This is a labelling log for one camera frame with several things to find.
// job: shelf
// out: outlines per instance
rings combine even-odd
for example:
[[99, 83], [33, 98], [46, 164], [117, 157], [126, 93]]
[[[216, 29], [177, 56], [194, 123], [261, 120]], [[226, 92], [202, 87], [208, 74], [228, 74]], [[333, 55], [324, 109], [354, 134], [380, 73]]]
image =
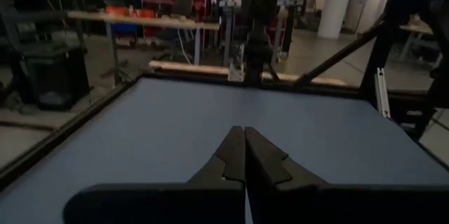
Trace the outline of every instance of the shelf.
[[173, 4], [173, 0], [143, 0], [146, 3]]

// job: black table frame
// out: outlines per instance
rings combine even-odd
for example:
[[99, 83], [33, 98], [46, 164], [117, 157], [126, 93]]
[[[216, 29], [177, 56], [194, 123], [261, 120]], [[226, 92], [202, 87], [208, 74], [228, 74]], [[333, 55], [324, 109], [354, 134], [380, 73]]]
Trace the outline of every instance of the black table frame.
[[[17, 157], [10, 164], [3, 167], [0, 170], [0, 192], [5, 190], [11, 183], [19, 179], [23, 174], [30, 170], [35, 164], [41, 161], [47, 154], [50, 154], [57, 146], [65, 142], [73, 133], [80, 129], [87, 121], [91, 120], [99, 112], [114, 102], [127, 90], [132, 88], [141, 78], [149, 79], [164, 79], [169, 81], [185, 81], [196, 82], [203, 84], [215, 84], [218, 86], [233, 86], [236, 88], [253, 88], [246, 86], [239, 82], [227, 81], [227, 76], [220, 74], [204, 74], [195, 72], [183, 72], [176, 70], [163, 70], [161, 68], [154, 69], [151, 72], [143, 72], [140, 76], [131, 81], [127, 81], [117, 86], [113, 91], [107, 94], [105, 97], [97, 101], [88, 109], [81, 112], [75, 118], [68, 121], [61, 126], [58, 130], [52, 132], [49, 136], [44, 138], [40, 143], [37, 143], [34, 147]], [[336, 87], [325, 84], [310, 84], [308, 88], [292, 88], [291, 83], [274, 83], [272, 81], [266, 81], [262, 85], [258, 86], [259, 89], [267, 91], [281, 91], [287, 93], [296, 94], [311, 94], [311, 95], [327, 95], [339, 98], [351, 98], [360, 99], [358, 92], [354, 91], [354, 88]], [[425, 151], [432, 159], [437, 161], [444, 169], [449, 171], [449, 166], [443, 163], [438, 157], [432, 154], [421, 143], [416, 144]]]

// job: blue table surface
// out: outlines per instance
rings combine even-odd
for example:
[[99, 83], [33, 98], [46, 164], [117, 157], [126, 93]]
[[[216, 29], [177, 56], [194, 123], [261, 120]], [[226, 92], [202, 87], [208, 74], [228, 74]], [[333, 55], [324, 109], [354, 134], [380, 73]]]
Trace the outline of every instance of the blue table surface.
[[232, 126], [255, 127], [329, 183], [449, 185], [363, 101], [141, 79], [0, 195], [0, 223], [62, 223], [67, 200], [99, 183], [183, 183]]

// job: white pillar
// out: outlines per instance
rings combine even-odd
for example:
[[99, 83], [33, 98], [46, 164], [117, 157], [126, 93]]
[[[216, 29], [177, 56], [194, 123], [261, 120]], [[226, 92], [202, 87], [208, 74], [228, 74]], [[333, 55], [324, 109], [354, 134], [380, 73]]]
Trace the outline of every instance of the white pillar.
[[348, 3], [349, 0], [326, 0], [318, 28], [319, 37], [338, 38]]

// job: concrete floor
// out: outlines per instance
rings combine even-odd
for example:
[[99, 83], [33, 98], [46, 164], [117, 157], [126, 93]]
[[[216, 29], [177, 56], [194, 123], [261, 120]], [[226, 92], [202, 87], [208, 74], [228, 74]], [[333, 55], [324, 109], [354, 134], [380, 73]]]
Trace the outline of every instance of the concrete floor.
[[[71, 36], [63, 38], [74, 42]], [[321, 64], [353, 40], [354, 36], [350, 35], [342, 35], [338, 40], [327, 40], [317, 39], [316, 35], [311, 32], [294, 31], [289, 58], [286, 62], [277, 65], [276, 69], [287, 74], [303, 74]], [[87, 37], [86, 45], [88, 47], [88, 55], [85, 57], [86, 69], [89, 82], [91, 86], [94, 86], [88, 97], [80, 100], [69, 112], [47, 112], [18, 104], [15, 94], [7, 100], [4, 107], [0, 107], [0, 120], [21, 121], [57, 128], [111, 91], [113, 89], [113, 78], [102, 79], [100, 77], [100, 73], [113, 65], [108, 41], [104, 37]], [[349, 85], [358, 86], [361, 83], [372, 47], [373, 42], [366, 44], [323, 73], [321, 77], [340, 79]], [[129, 61], [126, 71], [131, 75], [137, 74], [139, 69], [146, 68], [155, 54], [157, 53], [142, 49], [119, 50], [119, 58]], [[202, 63], [216, 64], [218, 60], [212, 59], [204, 58]], [[389, 88], [411, 90], [426, 90], [429, 88], [431, 84], [429, 67], [397, 62], [396, 59], [395, 55], [391, 55], [385, 67]], [[7, 82], [10, 78], [11, 72], [9, 69], [7, 67], [0, 68], [0, 81]], [[442, 111], [437, 116], [441, 123], [449, 125], [449, 113]], [[0, 167], [38, 143], [49, 133], [47, 131], [0, 127]], [[429, 127], [428, 132], [422, 138], [422, 142], [439, 158], [449, 164], [449, 133], [447, 130], [434, 124]]]

